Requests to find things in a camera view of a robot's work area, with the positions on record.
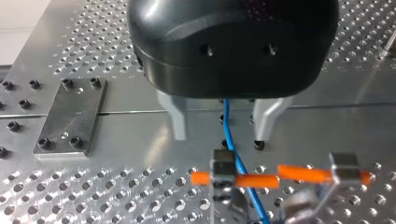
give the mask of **cable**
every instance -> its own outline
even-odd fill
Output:
[[[245,167],[244,163],[242,163],[241,158],[239,158],[238,153],[235,150],[235,147],[233,145],[233,137],[231,135],[231,130],[229,126],[229,112],[230,112],[230,105],[228,102],[228,99],[224,99],[224,120],[223,120],[223,126],[224,126],[224,134],[225,134],[225,139],[227,141],[227,146],[230,151],[233,151],[235,153],[235,159],[236,159],[236,169],[238,170],[239,174],[241,175],[246,175],[248,173],[247,168]],[[264,208],[262,207],[262,202],[260,202],[259,196],[257,195],[257,192],[253,188],[247,188],[247,193],[250,197],[250,200],[252,201],[254,207],[256,208],[257,215],[259,216],[260,221],[262,224],[270,224],[270,221],[265,213]]]

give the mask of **perforated metal plate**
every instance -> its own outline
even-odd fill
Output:
[[[396,121],[389,119],[395,109],[289,110],[264,151],[253,148],[251,111],[232,112],[232,131],[252,173],[274,174],[279,163],[326,168],[329,151],[355,151],[375,182],[336,195],[328,208],[332,216],[322,223],[388,224],[396,220]],[[177,142],[165,113],[103,116],[89,158],[56,161],[32,155],[44,118],[17,119],[20,133],[5,128],[10,120],[0,120],[0,142],[12,151],[0,161],[2,223],[208,223],[208,188],[191,186],[189,173],[208,171],[210,151],[224,136],[218,112],[190,112],[189,119],[195,137]],[[276,218],[279,204],[305,187],[282,181],[280,189],[258,192]]]

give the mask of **metal block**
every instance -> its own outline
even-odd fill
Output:
[[[107,82],[62,80],[33,153],[39,158],[87,155]]]

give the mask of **black screw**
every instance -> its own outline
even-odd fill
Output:
[[[62,80],[62,85],[64,85],[64,87],[67,89],[73,88],[73,80],[70,78],[65,78]]]
[[[22,109],[29,109],[29,107],[30,107],[30,103],[29,103],[29,101],[27,101],[27,100],[21,100],[21,101],[19,102],[19,105],[20,105],[20,107],[21,107]]]
[[[44,150],[50,149],[50,140],[48,138],[41,138],[37,141],[37,146]]]
[[[8,155],[8,150],[5,147],[0,147],[0,158],[3,159]]]
[[[220,115],[219,122],[221,125],[224,123],[224,115]]]
[[[224,139],[221,141],[221,149],[228,149],[227,140]]]
[[[93,86],[95,89],[101,88],[100,80],[97,77],[93,77],[90,80],[91,86]]]
[[[264,150],[265,142],[264,141],[254,141],[253,146],[257,150]]]
[[[40,83],[37,80],[31,80],[29,82],[29,86],[30,88],[32,88],[33,90],[37,90],[38,88],[40,88]]]
[[[2,83],[4,89],[6,89],[7,91],[10,91],[12,89],[14,89],[14,84],[12,84],[12,82],[10,81],[5,81]]]
[[[8,125],[7,128],[11,131],[11,132],[17,132],[20,130],[21,125],[17,122],[17,121],[11,121]]]
[[[80,137],[72,137],[69,141],[70,146],[73,148],[81,148],[82,147],[82,140]]]

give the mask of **orange tube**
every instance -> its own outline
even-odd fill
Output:
[[[320,169],[307,169],[301,166],[278,165],[277,171],[280,178],[290,180],[303,180],[311,183],[331,183],[332,172]],[[371,175],[369,172],[361,172],[361,183],[370,184]]]
[[[209,172],[194,172],[191,174],[193,185],[209,185]],[[279,188],[279,181],[276,175],[239,175],[236,177],[235,185],[239,188]]]

